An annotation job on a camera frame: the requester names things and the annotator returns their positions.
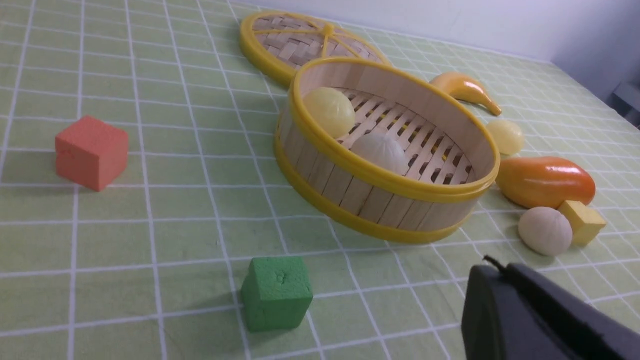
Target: orange mango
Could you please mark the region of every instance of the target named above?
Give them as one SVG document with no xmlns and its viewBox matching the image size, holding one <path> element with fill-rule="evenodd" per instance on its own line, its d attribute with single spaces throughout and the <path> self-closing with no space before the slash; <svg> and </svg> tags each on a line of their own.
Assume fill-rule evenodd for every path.
<svg viewBox="0 0 640 360">
<path fill-rule="evenodd" d="M 596 184 L 589 173 L 555 156 L 504 159 L 495 183 L 505 197 L 527 209 L 557 209 L 565 200 L 588 205 L 596 195 Z"/>
</svg>

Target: green checkered tablecloth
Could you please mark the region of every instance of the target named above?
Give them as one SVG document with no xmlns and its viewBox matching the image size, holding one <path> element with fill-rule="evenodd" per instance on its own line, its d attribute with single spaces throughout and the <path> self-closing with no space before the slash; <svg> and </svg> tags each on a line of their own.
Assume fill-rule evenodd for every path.
<svg viewBox="0 0 640 360">
<path fill-rule="evenodd" d="M 480 79 L 523 156 L 591 172 L 609 225 L 551 259 L 518 240 L 497 189 L 432 245 L 328 220 L 271 150 L 285 89 L 240 53 L 258 9 L 213 0 L 0 2 L 2 359 L 463 359 L 469 268 L 538 269 L 640 331 L 640 132 L 553 65 L 345 25 L 431 79 Z M 470 109 L 484 122 L 495 119 Z M 129 166 L 94 193 L 59 179 L 54 136 L 90 114 L 126 130 Z M 236 290 L 254 256 L 301 255 L 316 298 L 291 332 L 249 334 Z"/>
</svg>

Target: foam block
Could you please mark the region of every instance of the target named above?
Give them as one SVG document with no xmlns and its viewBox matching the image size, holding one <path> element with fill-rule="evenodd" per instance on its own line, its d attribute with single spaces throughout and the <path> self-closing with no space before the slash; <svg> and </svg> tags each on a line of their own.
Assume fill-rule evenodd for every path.
<svg viewBox="0 0 640 360">
<path fill-rule="evenodd" d="M 127 133 L 85 116 L 56 136 L 56 173 L 97 192 L 127 167 Z"/>
<path fill-rule="evenodd" d="M 588 208 L 579 201 L 564 201 L 558 208 L 564 217 L 569 220 L 573 231 L 572 244 L 585 246 L 598 236 L 600 230 L 607 225 L 607 222 L 600 216 L 598 211 Z"/>
<path fill-rule="evenodd" d="M 313 300 L 302 258 L 253 258 L 241 288 L 250 332 L 294 329 Z"/>
</svg>

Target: orange foam cube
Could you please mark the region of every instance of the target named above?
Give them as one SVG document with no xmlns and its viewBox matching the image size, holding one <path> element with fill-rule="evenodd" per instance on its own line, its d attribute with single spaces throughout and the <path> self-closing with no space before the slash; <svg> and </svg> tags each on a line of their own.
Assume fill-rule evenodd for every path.
<svg viewBox="0 0 640 360">
<path fill-rule="evenodd" d="M 56 135 L 56 173 L 97 192 L 127 167 L 129 135 L 84 116 Z"/>
</svg>

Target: bamboo steamer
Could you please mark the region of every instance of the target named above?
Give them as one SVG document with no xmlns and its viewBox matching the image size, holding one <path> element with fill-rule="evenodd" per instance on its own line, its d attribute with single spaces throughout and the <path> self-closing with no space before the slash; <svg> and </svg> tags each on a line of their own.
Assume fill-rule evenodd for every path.
<svg viewBox="0 0 640 360">
<path fill-rule="evenodd" d="M 240 25 L 240 49 L 260 71 L 289 87 L 300 67 L 317 58 L 355 57 L 389 64 L 373 45 L 326 20 L 291 12 L 257 12 Z"/>
<path fill-rule="evenodd" d="M 333 139 L 303 105 L 329 86 L 356 111 Z M 358 58 L 309 61 L 294 75 L 274 136 L 276 160 L 293 188 L 354 230 L 388 241 L 428 243 L 453 233 L 497 176 L 500 155 L 471 112 L 434 86 L 389 65 Z M 394 174 L 353 154 L 360 136 L 393 133 L 408 159 Z"/>
</svg>

